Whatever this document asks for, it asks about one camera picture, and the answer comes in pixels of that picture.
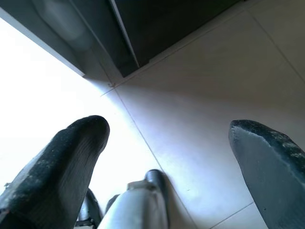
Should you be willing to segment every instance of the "white floor tile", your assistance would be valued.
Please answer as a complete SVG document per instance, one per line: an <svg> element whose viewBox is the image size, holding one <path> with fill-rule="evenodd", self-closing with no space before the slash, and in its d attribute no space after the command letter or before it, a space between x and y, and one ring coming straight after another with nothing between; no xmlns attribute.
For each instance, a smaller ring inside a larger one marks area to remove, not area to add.
<svg viewBox="0 0 305 229"><path fill-rule="evenodd" d="M252 202L228 144L254 119L303 143L305 86L241 13L117 88L198 228Z"/></svg>
<svg viewBox="0 0 305 229"><path fill-rule="evenodd" d="M213 229L268 229L268 227L253 203Z"/></svg>
<svg viewBox="0 0 305 229"><path fill-rule="evenodd" d="M99 106L101 110L98 114L105 117L110 125L110 137L95 166L90 188L105 210L108 200L123 193L129 182L142 180L148 170L160 167L116 91L104 95ZM172 228L193 228L184 206L168 185Z"/></svg>
<svg viewBox="0 0 305 229"><path fill-rule="evenodd" d="M305 79L305 1L282 0L273 7L258 4L250 9L258 22L274 40L289 62Z"/></svg>

